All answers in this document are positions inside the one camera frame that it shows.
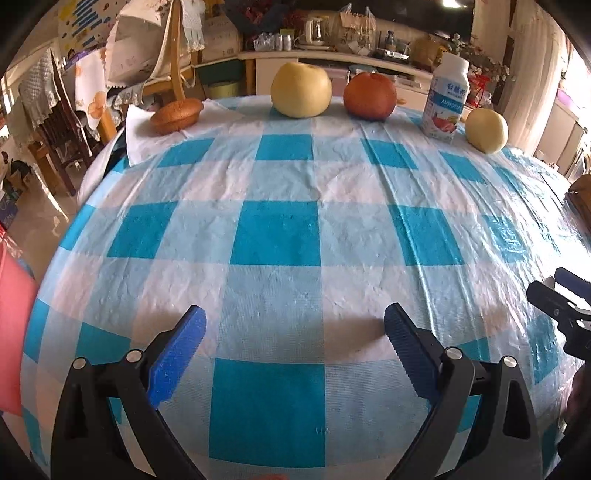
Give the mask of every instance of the red apple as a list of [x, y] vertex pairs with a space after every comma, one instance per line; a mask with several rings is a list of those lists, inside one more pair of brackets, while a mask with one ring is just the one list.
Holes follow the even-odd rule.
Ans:
[[359, 73], [345, 87], [343, 103], [352, 115], [365, 120], [385, 120], [396, 107], [396, 87], [381, 73]]

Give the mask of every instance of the white bottle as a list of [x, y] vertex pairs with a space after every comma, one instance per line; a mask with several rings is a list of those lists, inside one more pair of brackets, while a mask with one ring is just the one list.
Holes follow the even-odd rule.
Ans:
[[426, 135], [451, 143], [470, 91], [467, 60], [445, 52], [433, 72], [429, 96], [423, 111], [421, 130]]

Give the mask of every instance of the plastic table cover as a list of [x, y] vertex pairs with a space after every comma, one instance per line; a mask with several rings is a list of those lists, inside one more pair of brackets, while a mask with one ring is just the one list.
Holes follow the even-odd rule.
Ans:
[[577, 365], [525, 289], [558, 266], [589, 278], [568, 182], [517, 149], [477, 152], [461, 128], [452, 145], [431, 140], [404, 108], [372, 123], [340, 99], [299, 120], [269, 97], [224, 104], [244, 117], [121, 162], [63, 238], [22, 359], [35, 461], [48, 470], [72, 360], [118, 361], [196, 304], [207, 332], [160, 412], [208, 478], [381, 480], [428, 412], [384, 335], [396, 301], [444, 346], [516, 357], [550, 464]]

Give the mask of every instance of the television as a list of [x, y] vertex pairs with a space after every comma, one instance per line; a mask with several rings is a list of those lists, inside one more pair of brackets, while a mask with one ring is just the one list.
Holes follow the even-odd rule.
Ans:
[[[297, 0], [303, 10], [343, 8], [347, 0]], [[394, 20], [409, 27], [451, 38], [457, 33], [470, 41], [475, 0], [353, 0], [353, 12], [365, 13], [365, 7], [383, 20]]]

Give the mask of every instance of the silver can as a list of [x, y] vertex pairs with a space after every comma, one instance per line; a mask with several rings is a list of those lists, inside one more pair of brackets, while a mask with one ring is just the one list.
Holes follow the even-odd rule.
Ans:
[[275, 50], [283, 50], [283, 36], [279, 33], [275, 34]]
[[283, 50], [291, 50], [291, 35], [283, 35]]

